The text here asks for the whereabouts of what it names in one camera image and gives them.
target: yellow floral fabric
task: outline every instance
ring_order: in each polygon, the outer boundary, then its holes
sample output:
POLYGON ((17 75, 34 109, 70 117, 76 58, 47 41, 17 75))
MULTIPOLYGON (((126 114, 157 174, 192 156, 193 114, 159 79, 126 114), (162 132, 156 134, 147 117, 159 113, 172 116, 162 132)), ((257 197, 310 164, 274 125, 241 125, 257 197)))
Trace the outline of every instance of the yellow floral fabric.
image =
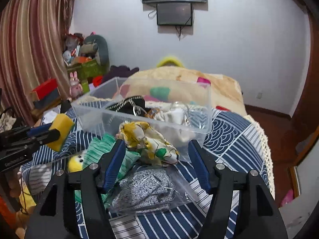
POLYGON ((120 124, 116 137, 124 140, 129 150, 140 152, 140 160, 147 164, 168 166, 178 162, 176 148, 147 122, 125 121, 120 124))

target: clear plastic storage box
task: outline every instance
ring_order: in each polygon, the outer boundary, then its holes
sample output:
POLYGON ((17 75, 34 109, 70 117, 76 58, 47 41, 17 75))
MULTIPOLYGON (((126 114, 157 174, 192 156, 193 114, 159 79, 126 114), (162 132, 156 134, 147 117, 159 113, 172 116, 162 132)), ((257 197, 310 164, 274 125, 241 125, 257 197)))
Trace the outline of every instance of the clear plastic storage box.
POLYGON ((188 142, 197 139, 202 146, 206 134, 212 130, 211 89, 204 83, 115 77, 74 101, 72 107, 83 131, 98 136, 105 133, 115 136, 123 121, 146 121, 177 148, 181 160, 188 162, 188 142), (178 107, 188 112, 188 124, 167 123, 105 109, 140 95, 148 108, 170 108, 178 102, 178 107), (150 101, 154 97, 159 102, 150 101))

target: striped curtain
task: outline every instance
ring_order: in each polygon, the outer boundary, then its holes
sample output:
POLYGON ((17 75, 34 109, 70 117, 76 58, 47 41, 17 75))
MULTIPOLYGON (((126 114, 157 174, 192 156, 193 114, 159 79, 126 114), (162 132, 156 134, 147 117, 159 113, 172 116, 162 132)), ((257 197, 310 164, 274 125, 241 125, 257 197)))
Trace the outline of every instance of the striped curtain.
POLYGON ((56 78, 61 96, 69 93, 63 38, 71 24, 74 0, 10 0, 0 19, 1 102, 32 125, 29 96, 56 78))

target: white wall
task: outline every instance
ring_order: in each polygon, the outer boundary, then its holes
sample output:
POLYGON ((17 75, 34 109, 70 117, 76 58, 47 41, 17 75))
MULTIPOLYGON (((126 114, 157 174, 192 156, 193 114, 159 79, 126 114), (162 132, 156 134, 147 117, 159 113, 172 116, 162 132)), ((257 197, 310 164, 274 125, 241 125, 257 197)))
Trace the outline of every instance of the white wall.
POLYGON ((193 34, 181 41, 148 13, 140 0, 76 0, 73 26, 102 35, 111 64, 145 70, 174 55, 187 68, 235 78, 246 104, 291 112, 309 61, 309 21, 292 0, 208 0, 208 10, 195 5, 193 34))

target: green gift box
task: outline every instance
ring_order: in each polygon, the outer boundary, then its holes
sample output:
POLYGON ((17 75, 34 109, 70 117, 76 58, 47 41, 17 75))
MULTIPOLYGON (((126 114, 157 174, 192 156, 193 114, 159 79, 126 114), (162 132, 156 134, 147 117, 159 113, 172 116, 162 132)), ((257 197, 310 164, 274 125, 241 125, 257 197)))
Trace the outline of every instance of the green gift box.
POLYGON ((105 75, 109 70, 109 66, 100 66, 96 60, 92 60, 80 65, 75 65, 68 68, 68 75, 71 72, 77 71, 79 80, 87 80, 88 77, 96 77, 105 75))

